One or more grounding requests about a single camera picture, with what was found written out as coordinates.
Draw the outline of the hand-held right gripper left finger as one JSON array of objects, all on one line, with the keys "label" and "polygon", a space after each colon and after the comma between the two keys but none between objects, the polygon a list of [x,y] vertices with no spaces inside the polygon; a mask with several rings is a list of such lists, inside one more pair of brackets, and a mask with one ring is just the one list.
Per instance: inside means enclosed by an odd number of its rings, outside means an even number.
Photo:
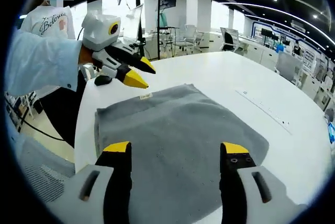
[{"label": "hand-held right gripper left finger", "polygon": [[64,192],[47,204],[61,223],[129,223],[132,156],[129,141],[106,147],[64,183]]}]

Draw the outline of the person's left hand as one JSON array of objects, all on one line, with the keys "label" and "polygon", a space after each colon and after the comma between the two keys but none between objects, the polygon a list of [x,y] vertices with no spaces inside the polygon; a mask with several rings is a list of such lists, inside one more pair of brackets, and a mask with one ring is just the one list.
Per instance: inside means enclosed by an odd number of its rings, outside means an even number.
[{"label": "person's left hand", "polygon": [[93,58],[93,51],[87,47],[85,47],[83,44],[81,45],[81,49],[79,52],[79,60],[78,64],[92,64],[95,67],[101,69],[102,68],[102,63],[99,60],[96,60]]}]

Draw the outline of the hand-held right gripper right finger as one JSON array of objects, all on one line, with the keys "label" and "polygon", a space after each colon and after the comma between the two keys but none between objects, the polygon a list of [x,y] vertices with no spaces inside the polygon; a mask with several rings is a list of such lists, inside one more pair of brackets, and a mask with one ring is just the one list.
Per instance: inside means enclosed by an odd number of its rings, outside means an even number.
[{"label": "hand-held right gripper right finger", "polygon": [[294,203],[286,186],[249,151],[237,144],[220,145],[222,223],[290,223],[307,209]]}]

